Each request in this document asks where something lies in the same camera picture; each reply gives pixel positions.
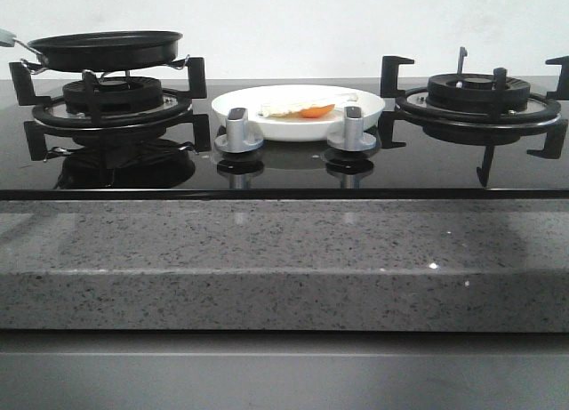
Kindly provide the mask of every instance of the silver knob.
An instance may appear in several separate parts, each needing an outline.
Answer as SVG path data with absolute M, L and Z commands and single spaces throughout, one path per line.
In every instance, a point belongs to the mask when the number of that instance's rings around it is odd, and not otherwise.
M 260 132 L 247 123 L 247 109 L 233 108 L 225 121 L 226 133 L 215 139 L 221 152 L 240 154 L 259 148 L 263 144 Z
M 344 109 L 344 127 L 332 132 L 327 137 L 328 144 L 339 150 L 359 152 L 375 148 L 377 140 L 370 133 L 364 133 L 362 109 L 358 106 L 347 106 Z

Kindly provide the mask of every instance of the orange food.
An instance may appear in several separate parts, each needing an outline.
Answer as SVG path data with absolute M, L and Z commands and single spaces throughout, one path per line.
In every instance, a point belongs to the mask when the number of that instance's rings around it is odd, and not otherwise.
M 303 118 L 320 118 L 334 109 L 334 105 L 318 106 L 316 108 L 303 109 L 300 114 Z

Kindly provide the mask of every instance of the granite countertop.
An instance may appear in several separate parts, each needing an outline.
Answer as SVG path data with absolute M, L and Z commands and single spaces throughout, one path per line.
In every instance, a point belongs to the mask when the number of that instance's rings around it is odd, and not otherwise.
M 0 201 L 0 328 L 569 331 L 569 200 Z

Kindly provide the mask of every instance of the pan handle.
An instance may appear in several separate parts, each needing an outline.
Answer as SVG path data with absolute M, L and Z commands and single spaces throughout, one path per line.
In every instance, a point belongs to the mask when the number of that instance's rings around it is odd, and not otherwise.
M 16 44 L 21 45 L 26 50 L 30 50 L 36 56 L 43 56 L 41 52 L 35 48 L 30 47 L 26 43 L 20 41 L 15 34 L 8 30 L 0 29 L 0 47 L 14 47 Z

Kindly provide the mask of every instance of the gas stove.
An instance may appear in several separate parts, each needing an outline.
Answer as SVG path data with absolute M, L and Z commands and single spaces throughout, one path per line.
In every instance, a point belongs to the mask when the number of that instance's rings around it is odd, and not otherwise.
M 399 66 L 413 60 L 386 56 L 381 79 L 308 80 L 383 97 L 387 107 L 366 131 L 375 145 L 265 140 L 233 153 L 217 144 L 229 123 L 212 101 L 298 81 L 206 88 L 204 59 L 187 56 L 166 62 L 187 71 L 181 80 L 84 64 L 69 71 L 80 79 L 43 81 L 50 88 L 37 91 L 32 76 L 42 65 L 14 62 L 12 83 L 0 83 L 2 94 L 15 87 L 20 105 L 8 98 L 0 110 L 0 198 L 568 197 L 567 58 L 549 61 L 562 65 L 559 79 L 520 79 L 503 68 L 463 73 L 465 57 L 461 49 L 456 74 L 431 78 L 399 79 Z

